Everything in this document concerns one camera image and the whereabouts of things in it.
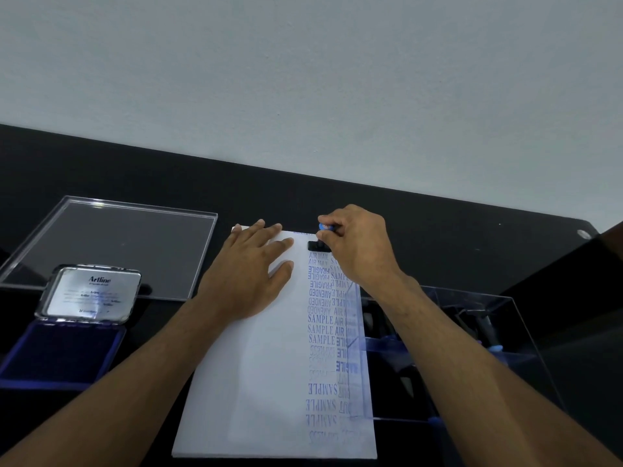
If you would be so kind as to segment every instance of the white paper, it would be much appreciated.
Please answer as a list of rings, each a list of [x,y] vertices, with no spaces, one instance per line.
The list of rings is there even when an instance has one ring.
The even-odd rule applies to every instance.
[[[292,278],[267,309],[229,326],[199,364],[173,456],[376,458],[365,353],[351,337],[346,355],[340,317],[349,290],[362,334],[359,288],[331,254],[307,250],[315,235],[275,239],[287,237],[294,244],[271,270],[293,260]]]

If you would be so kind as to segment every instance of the person's right hand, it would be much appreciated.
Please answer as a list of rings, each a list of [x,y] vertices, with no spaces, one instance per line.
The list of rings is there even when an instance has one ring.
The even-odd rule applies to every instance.
[[[346,276],[374,296],[392,278],[403,275],[389,243],[382,216],[356,205],[321,215],[318,221],[334,231],[318,231]]]

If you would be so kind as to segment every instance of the black tabletop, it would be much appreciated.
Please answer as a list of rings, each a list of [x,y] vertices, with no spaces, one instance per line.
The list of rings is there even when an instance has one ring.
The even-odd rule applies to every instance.
[[[0,126],[0,259],[6,259],[65,195],[213,211],[209,266],[235,223],[263,218],[313,232],[316,216],[356,203],[385,217],[397,260],[420,283],[499,294],[580,247],[585,221],[431,197],[156,150]],[[37,295],[0,294],[0,354],[32,319]],[[117,362],[149,339],[179,303],[142,301]],[[170,456],[186,389],[146,459]],[[0,451],[72,398],[66,392],[0,392]],[[379,459],[430,448],[427,425],[375,424]],[[411,433],[409,445],[397,445]]]

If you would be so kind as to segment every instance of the person's left arm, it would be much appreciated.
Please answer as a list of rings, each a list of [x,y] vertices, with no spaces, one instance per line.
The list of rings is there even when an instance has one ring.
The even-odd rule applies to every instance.
[[[227,325],[259,313],[290,279],[269,277],[292,240],[265,246],[281,225],[236,225],[171,321],[140,349],[0,458],[7,466],[133,466],[145,456],[180,390]]]

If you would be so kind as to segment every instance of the gray wall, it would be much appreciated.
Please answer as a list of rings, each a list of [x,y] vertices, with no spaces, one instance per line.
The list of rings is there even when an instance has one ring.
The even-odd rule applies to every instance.
[[[603,231],[623,217],[622,18],[622,0],[0,0],[0,123]]]

